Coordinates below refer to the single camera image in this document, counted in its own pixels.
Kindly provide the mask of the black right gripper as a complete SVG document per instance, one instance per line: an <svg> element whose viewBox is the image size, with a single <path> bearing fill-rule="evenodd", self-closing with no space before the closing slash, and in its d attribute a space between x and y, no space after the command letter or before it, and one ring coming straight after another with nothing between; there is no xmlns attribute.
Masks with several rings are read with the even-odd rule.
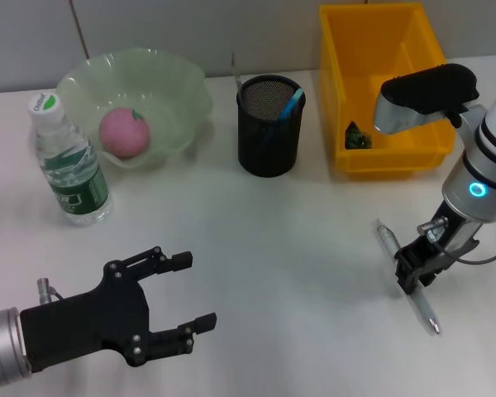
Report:
<svg viewBox="0 0 496 397"><path fill-rule="evenodd" d="M399 249L395 256L395 275L403 292L412 294L420 283L428 286L455 262L436 248L429 232L443 250L461 257L479 245L479 240L474 239L479 229L479 223L463 218L443 201L430 221L417 225L418 238Z"/></svg>

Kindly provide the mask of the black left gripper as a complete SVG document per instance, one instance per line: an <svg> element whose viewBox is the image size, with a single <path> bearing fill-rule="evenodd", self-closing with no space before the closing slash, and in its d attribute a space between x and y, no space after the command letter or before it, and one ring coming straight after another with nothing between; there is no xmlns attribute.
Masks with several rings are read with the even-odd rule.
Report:
<svg viewBox="0 0 496 397"><path fill-rule="evenodd" d="M121 354L132 367L191 354L194 335L212 331L215 313L149 333L149 308L139 281L191 268L193 254L171 257L159 246L103 268L91 291L20 312L26 354L34 372L101 350Z"/></svg>

